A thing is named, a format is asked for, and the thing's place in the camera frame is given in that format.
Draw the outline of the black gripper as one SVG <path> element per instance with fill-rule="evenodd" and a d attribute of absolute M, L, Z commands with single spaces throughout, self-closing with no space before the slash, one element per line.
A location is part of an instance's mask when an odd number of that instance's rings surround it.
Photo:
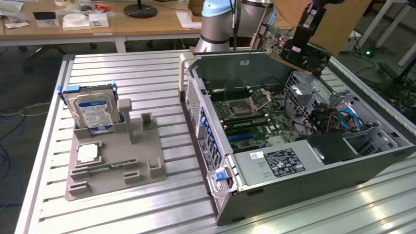
<path fill-rule="evenodd" d="M 297 25 L 293 37 L 286 41 L 281 51 L 281 58 L 286 62 L 321 62 L 319 50 L 307 45 L 315 28 L 315 23 Z"/>

